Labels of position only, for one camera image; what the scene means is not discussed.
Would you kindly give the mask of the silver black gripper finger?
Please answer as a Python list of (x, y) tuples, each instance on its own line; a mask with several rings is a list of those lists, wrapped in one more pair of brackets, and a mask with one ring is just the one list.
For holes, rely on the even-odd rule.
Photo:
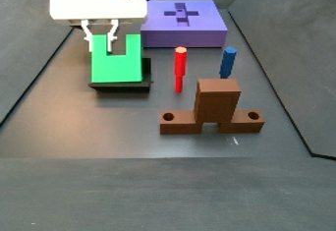
[(118, 20), (110, 20), (110, 30), (108, 32), (108, 51), (113, 52), (113, 42), (118, 39), (116, 34), (120, 26)]
[(89, 52), (92, 52), (92, 32), (89, 30), (89, 26), (90, 26), (89, 21), (81, 20), (81, 28), (85, 33), (84, 39), (88, 41), (88, 49), (89, 49)]

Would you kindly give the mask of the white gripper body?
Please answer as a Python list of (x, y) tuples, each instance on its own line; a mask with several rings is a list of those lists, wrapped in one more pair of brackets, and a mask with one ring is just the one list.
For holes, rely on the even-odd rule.
[(142, 24), (146, 0), (49, 0), (49, 15), (60, 23), (78, 26), (84, 20)]

